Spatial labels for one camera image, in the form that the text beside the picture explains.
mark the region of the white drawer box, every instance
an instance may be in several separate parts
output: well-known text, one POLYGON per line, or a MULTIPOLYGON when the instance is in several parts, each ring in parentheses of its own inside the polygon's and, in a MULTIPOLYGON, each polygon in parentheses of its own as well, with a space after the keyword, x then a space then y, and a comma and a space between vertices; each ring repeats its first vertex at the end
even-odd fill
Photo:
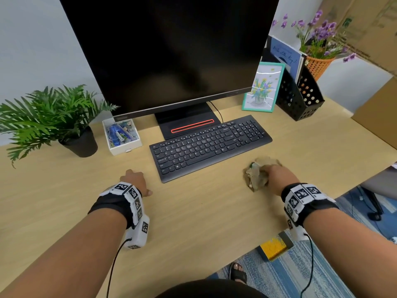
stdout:
POLYGON ((119 155, 119 154, 122 154, 122 153, 130 152, 131 150, 142 146, 142 141, 141 141, 141 138, 139 137, 138 131, 137 131, 135 125, 134 125, 134 121, 132 121, 132 119, 127 119, 127 120, 123 120, 123 121, 131 121, 131 125, 132 125, 133 129, 135 130, 135 133, 136 133, 138 139, 134 140, 134 141, 131 141, 129 143, 126 143, 126 144, 115 146, 115 147, 110 147, 110 142, 109 142, 109 138, 108 138, 108 132, 106 131, 106 128, 111 126, 112 124, 115 124, 116 122, 114 121, 114 118, 109 118, 109 119, 106 119, 106 120, 102 121, 103 130, 105 131, 105 137, 106 137, 106 141, 108 143, 108 148, 109 148, 109 150, 110 150, 110 152, 112 153, 113 156, 119 155))

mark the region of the floor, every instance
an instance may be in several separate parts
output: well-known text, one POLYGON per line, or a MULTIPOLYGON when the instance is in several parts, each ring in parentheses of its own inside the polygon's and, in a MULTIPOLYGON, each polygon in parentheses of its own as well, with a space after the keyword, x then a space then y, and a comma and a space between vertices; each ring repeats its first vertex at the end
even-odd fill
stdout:
MULTIPOLYGON (((373 206, 360 187, 355 187, 337 199, 339 208, 370 229, 391 239, 397 236, 397 201, 382 196, 378 199, 384 209, 380 222, 368 220, 373 206)), ((294 247, 274 262, 264 262, 256 250, 237 261, 247 272, 248 285, 269 298, 294 298, 307 285, 311 269, 310 243, 294 242, 294 247)), ((210 278, 227 278, 226 266, 210 278)), ((314 247, 314 274, 310 287, 303 297, 354 297, 336 275, 317 247, 314 247)))

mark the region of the blue striped rug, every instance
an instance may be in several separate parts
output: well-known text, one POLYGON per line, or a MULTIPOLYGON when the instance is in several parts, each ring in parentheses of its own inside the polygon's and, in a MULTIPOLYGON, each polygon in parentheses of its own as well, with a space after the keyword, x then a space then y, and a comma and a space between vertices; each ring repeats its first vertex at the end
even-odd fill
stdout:
MULTIPOLYGON (((367 204, 371 206, 364 192, 359 187, 355 187, 336 200, 338 207, 357 221, 368 226, 371 230, 378 232, 376 226, 373 225, 374 222, 368 220, 366 213, 369 210, 364 202, 360 200, 360 196, 364 196, 367 204)), ((237 259, 236 261, 243 266, 247 273, 248 285, 269 298, 299 297, 301 290, 307 285, 310 277, 311 250, 309 241, 294 242, 294 245, 290 251, 272 263, 264 262, 256 250, 252 250, 237 259)), ((313 280, 303 297, 354 297, 318 248, 315 245, 313 246, 313 280)), ((210 276, 210 278, 226 279, 228 275, 229 267, 226 266, 210 276)))

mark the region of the black keyboard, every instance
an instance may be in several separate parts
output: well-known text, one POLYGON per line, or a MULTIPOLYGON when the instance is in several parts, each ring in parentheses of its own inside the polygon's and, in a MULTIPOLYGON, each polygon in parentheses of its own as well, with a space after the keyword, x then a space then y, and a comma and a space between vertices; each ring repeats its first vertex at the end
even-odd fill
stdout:
POLYGON ((161 182, 166 183, 272 141, 248 115, 153 144, 150 149, 161 182))

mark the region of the black monitor screen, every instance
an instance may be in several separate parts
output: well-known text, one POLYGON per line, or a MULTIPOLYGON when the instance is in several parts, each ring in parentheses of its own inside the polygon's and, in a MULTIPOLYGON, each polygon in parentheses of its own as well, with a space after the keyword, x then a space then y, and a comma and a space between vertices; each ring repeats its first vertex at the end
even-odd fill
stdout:
POLYGON ((113 114, 140 116, 250 91, 278 0, 61 3, 113 114))

